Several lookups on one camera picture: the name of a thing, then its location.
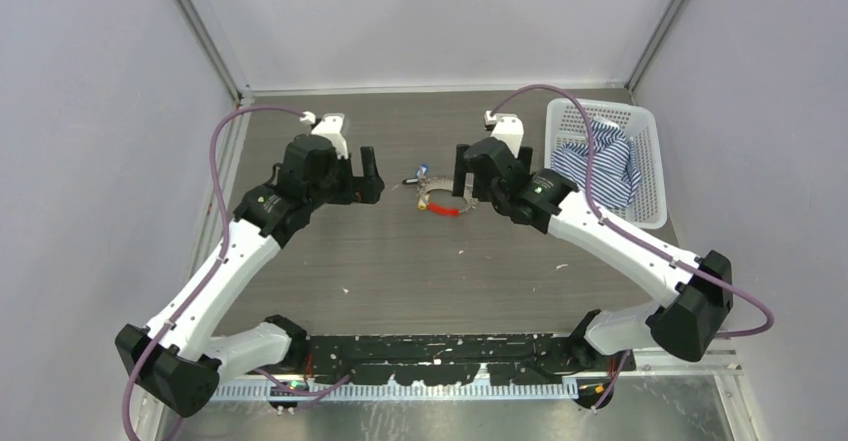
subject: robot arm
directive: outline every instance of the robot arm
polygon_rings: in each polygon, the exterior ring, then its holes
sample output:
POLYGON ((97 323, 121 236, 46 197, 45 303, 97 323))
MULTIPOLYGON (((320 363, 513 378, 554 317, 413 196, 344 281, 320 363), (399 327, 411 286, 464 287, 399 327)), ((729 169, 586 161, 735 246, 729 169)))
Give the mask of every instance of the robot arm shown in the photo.
MULTIPOLYGON (((653 301, 618 312, 590 311, 571 334, 574 357, 591 366, 599 356, 659 346, 687 361, 700 360, 727 317, 729 293, 691 276, 668 261, 613 232, 589 207, 577 185, 558 173, 530 172, 532 151, 521 148, 523 127, 514 115, 486 118, 492 130, 472 146, 457 147, 454 195, 474 175, 474 197, 516 224, 576 244, 616 268, 645 290, 653 301)), ((605 219, 629 234, 671 254, 674 259, 730 282, 730 262, 711 251, 703 259, 670 246, 601 208, 605 219)))
MULTIPOLYGON (((233 336, 211 335, 250 279, 309 224, 313 211, 324 204, 379 201, 385 185, 373 148, 360 149, 363 176, 353 176, 344 133, 343 115, 326 115, 311 134, 288 144, 272 179, 245 194, 234 210, 226 227, 231 245, 218 271, 154 348, 137 384, 180 416, 200 410, 218 384, 281 363, 290 350, 305 343, 305 332, 281 316, 233 336)), ((217 261, 219 250, 220 245, 143 328, 128 324, 118 334, 115 344, 128 373, 152 342, 151 331, 169 323, 217 261)))

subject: cable clip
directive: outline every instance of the cable clip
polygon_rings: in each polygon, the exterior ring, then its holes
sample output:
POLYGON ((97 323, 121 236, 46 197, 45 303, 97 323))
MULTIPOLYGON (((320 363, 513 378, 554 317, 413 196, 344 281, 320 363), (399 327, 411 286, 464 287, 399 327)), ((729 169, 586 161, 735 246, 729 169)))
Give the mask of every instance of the cable clip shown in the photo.
POLYGON ((491 109, 486 110, 486 113, 483 115, 483 124, 487 127, 498 124, 498 115, 492 114, 491 109))
POLYGON ((300 122, 309 127, 315 126, 315 113, 312 111, 304 111, 303 116, 300 118, 300 122))

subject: black plastic cover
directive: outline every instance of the black plastic cover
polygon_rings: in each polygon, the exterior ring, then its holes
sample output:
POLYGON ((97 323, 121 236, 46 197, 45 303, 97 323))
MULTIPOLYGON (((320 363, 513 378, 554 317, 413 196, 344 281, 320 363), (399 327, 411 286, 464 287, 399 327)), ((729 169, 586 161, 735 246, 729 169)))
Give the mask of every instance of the black plastic cover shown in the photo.
MULTIPOLYGON (((716 251, 707 254, 699 269, 732 284, 730 261, 716 251)), ((704 357, 731 308, 733 298, 729 292, 692 276, 677 299, 667 308, 658 309, 646 324, 660 347, 680 359, 697 362, 704 357)))
MULTIPOLYGON (((144 330, 130 324, 118 333, 115 346, 127 374, 132 372, 150 342, 144 330)), ((141 368, 136 384, 187 418, 200 411, 212 398, 220 381, 218 367, 221 362, 205 355, 197 362, 187 361, 177 356, 175 351, 156 346, 141 368)))

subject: metal floor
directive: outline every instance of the metal floor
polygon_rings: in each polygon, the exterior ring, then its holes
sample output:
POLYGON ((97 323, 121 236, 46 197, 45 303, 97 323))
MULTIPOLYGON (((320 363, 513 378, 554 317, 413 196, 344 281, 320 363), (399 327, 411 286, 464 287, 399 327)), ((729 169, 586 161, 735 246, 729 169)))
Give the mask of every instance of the metal floor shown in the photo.
POLYGON ((210 403, 177 439, 726 441, 733 434, 713 378, 687 376, 622 378, 613 402, 588 419, 570 400, 323 402, 293 416, 277 416, 264 402, 210 403))
MULTIPOLYGON (((630 102, 625 90, 578 96, 630 102)), ((513 225, 491 206, 459 218, 416 207, 401 186, 426 162, 453 172, 455 145, 487 136, 483 112, 503 92, 357 94, 259 98, 316 114, 343 112, 358 174, 359 146, 373 145, 386 191, 376 206, 324 206, 311 224, 254 277, 219 334, 282 314, 314 334, 568 332, 590 309, 648 300, 585 251, 513 225)), ((507 105, 524 121, 525 144, 542 166, 546 93, 507 105)), ((238 166, 233 201, 268 179, 286 144, 306 129, 290 116, 254 113, 238 166)), ((670 225, 656 233, 675 242, 670 225)))

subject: cable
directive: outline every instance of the cable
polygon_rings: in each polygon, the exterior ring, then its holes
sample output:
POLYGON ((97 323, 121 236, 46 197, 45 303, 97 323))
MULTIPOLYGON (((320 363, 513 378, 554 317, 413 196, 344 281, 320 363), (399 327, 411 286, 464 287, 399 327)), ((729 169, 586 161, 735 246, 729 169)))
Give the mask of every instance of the cable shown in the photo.
POLYGON ((321 396, 321 397, 323 397, 323 396, 326 396, 326 395, 328 395, 328 394, 330 394, 330 393, 332 393, 333 391, 336 390, 336 388, 327 388, 327 389, 323 389, 321 391, 304 391, 304 390, 301 390, 301 389, 295 389, 295 388, 293 388, 293 387, 291 387, 287 384, 283 384, 279 379, 275 378, 273 374, 269 373, 268 371, 265 371, 264 369, 258 368, 258 369, 254 369, 253 371, 258 373, 258 374, 261 374, 262 376, 265 376, 266 378, 268 378, 268 380, 271 381, 272 383, 274 383, 278 388, 285 390, 285 391, 288 391, 292 394, 299 394, 301 396, 321 396))
MULTIPOLYGON (((221 131, 223 131, 224 127, 230 123, 233 119, 241 116, 245 113, 252 113, 254 111, 282 111, 284 113, 293 114, 298 117, 304 117, 305 114, 301 111, 297 111, 294 109, 286 108, 283 106, 268 106, 268 105, 260 105, 260 106, 250 106, 247 108, 237 109, 230 114, 226 115, 224 119, 218 122, 218 125, 215 126, 215 130, 212 132, 212 141, 209 143, 209 170, 212 173, 212 190, 215 193, 215 201, 218 206, 218 213, 221 216, 221 226, 223 227, 223 241, 221 243, 221 250, 218 252, 218 258, 212 264, 212 267, 209 269, 209 272, 203 277, 197 287, 186 297, 185 301, 180 304, 176 310, 174 310, 173 314, 168 318, 168 321, 163 324, 162 328, 153 336, 153 339, 147 344, 147 347, 144 348, 144 351, 141 352, 141 356, 139 356, 138 360, 133 367, 132 372, 130 372, 129 379, 127 380, 127 384, 124 387, 124 395, 121 401, 121 419, 124 425, 124 432, 127 435, 127 438, 130 441, 141 441, 136 434, 135 430, 132 426, 132 419, 130 418, 130 401, 132 400, 132 391, 133 386, 135 386, 135 382, 138 379, 139 373, 141 372, 142 367, 150 358, 150 354, 153 352, 153 349, 159 345, 159 342, 162 341, 162 338, 165 337, 165 334, 168 330, 174 326, 177 321, 180 319, 180 316, 185 312, 186 309, 191 305, 191 303, 200 295, 203 289, 209 284, 209 281, 215 276, 215 273, 218 272, 218 269, 221 267, 222 260, 227 256, 227 250, 230 246, 230 230, 229 230, 229 215, 227 213, 227 204, 224 201, 224 191, 221 188, 221 180, 218 174, 218 166, 216 163, 217 159, 217 146, 218 146, 218 137, 221 135, 221 131)), ((177 434, 177 430, 180 427, 181 422, 178 422, 174 429, 171 430, 168 435, 162 438, 162 441, 171 441, 174 439, 174 436, 177 434)))
POLYGON ((586 183, 585 183, 586 184, 586 186, 585 186, 586 202, 589 204, 589 208, 592 210, 592 213, 594 213, 595 217, 598 218, 598 221, 602 225, 609 227, 611 230, 613 230, 614 232, 621 235, 623 238, 631 241, 632 243, 636 244, 637 246, 639 246, 643 249, 648 250, 649 252, 653 253, 654 255, 668 261, 669 264, 673 264, 674 266, 682 268, 683 270, 685 270, 689 273, 692 273, 693 275, 695 275, 695 276, 697 276, 697 277, 699 277, 699 278, 701 278, 705 281, 708 281, 708 282, 720 287, 721 289, 727 290, 730 293, 732 293, 736 296, 739 296, 740 298, 744 299, 748 303, 754 305, 754 307, 759 309, 763 313, 763 315, 765 315, 765 317, 766 317, 765 322, 762 325, 757 326, 756 328, 743 329, 743 330, 740 330, 740 331, 727 331, 725 333, 719 333, 719 335, 718 335, 719 337, 739 338, 739 337, 743 337, 743 336, 753 336, 755 334, 760 334, 760 333, 766 332, 769 329, 771 329, 771 327, 774 326, 774 313, 772 313, 771 309, 769 309, 768 306, 766 306, 762 301, 760 301, 759 299, 755 298, 754 296, 748 294, 746 291, 739 289, 732 284, 728 284, 728 283, 722 281, 721 279, 718 279, 717 277, 715 277, 715 276, 713 276, 709 273, 701 271, 700 269, 698 269, 694 266, 691 266, 687 263, 684 263, 683 261, 674 259, 674 257, 672 255, 666 253, 662 249, 656 248, 656 247, 648 244, 647 242, 639 239, 638 237, 628 233, 627 231, 622 229, 620 226, 613 223, 609 218, 606 218, 601 213, 600 208, 598 207, 597 204, 595 204, 595 199, 592 196, 592 172, 594 170, 594 161, 595 161, 595 138, 593 136, 594 133, 593 133, 593 130, 592 130, 592 122, 591 122, 591 119, 589 117, 589 113, 586 112, 586 108, 584 108, 583 105, 580 104, 580 101, 578 101, 577 98, 574 97, 571 93, 569 93, 568 91, 566 91, 564 89, 557 88, 556 86, 550 86, 550 85, 547 85, 547 84, 531 84, 531 85, 525 86, 521 89, 517 89, 512 94, 507 96, 503 101, 498 103, 498 105, 495 106, 492 109, 492 114, 499 112, 499 110, 504 106, 504 104, 506 104, 512 98, 514 98, 514 97, 516 97, 520 94, 526 93, 527 91, 533 91, 533 90, 537 90, 537 89, 541 89, 541 90, 545 90, 545 91, 551 91, 551 92, 557 93, 557 94, 565 97, 566 99, 568 99, 569 101, 571 101, 574 104, 574 107, 577 108, 577 111, 580 112, 580 116, 583 117, 583 123, 586 125, 586 141, 589 144, 589 159, 586 162, 586 183))
POLYGON ((592 405, 592 412, 598 414, 598 406, 603 406, 604 400, 607 399, 607 396, 612 392, 612 388, 615 387, 616 381, 618 381, 618 376, 621 374, 621 370, 624 369, 624 363, 627 361, 627 358, 630 357, 630 351, 625 351, 621 356, 621 360, 618 362, 618 367, 615 368, 615 372, 612 373, 612 378, 610 379, 610 385, 607 386, 607 389, 604 391, 604 394, 598 398, 598 401, 592 405))
POLYGON ((322 389, 321 391, 314 391, 314 392, 313 391, 299 391, 299 390, 292 388, 291 386, 286 386, 279 379, 275 378, 274 376, 272 376, 271 374, 269 374, 267 371, 265 371, 263 369, 255 369, 254 371, 261 374, 262 376, 265 376, 266 378, 268 378, 269 381, 271 381, 278 388, 280 388, 284 391, 289 391, 291 393, 297 393, 297 394, 300 394, 300 395, 303 395, 303 396, 315 396, 314 399, 311 399, 311 400, 307 401, 306 403, 303 403, 302 405, 300 405, 296 408, 291 408, 292 410, 295 410, 295 411, 301 411, 301 410, 304 410, 304 409, 311 408, 312 406, 315 406, 318 403, 318 401, 321 401, 322 399, 326 398, 327 396, 330 395, 330 393, 339 389, 343 384, 347 383, 350 380, 350 375, 346 374, 342 379, 338 380, 336 382, 336 384, 330 386, 327 389, 322 389))

